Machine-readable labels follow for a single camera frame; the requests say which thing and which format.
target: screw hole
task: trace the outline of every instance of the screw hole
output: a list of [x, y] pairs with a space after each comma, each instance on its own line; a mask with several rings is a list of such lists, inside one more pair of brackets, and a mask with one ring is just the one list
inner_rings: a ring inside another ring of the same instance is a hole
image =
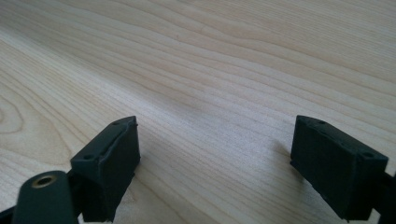
[[93, 155], [92, 154], [89, 154], [89, 155], [85, 155], [84, 156], [84, 160], [91, 160], [91, 159], [93, 159]]
[[372, 158], [374, 155], [370, 152], [364, 152], [363, 156], [368, 157], [368, 158]]
[[55, 182], [55, 180], [56, 180], [55, 175], [44, 175], [36, 179], [33, 182], [32, 187], [35, 189], [41, 189], [52, 184], [53, 182]]

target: clamp jaw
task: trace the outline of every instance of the clamp jaw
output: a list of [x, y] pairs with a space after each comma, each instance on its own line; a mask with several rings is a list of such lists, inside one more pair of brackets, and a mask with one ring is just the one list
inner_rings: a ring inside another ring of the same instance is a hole
[[396, 177], [388, 157], [319, 119], [297, 116], [290, 164], [340, 217], [396, 223]]
[[140, 162], [136, 117], [105, 127], [71, 159], [72, 169], [49, 171], [27, 180], [15, 207], [0, 223], [78, 223], [113, 221]]

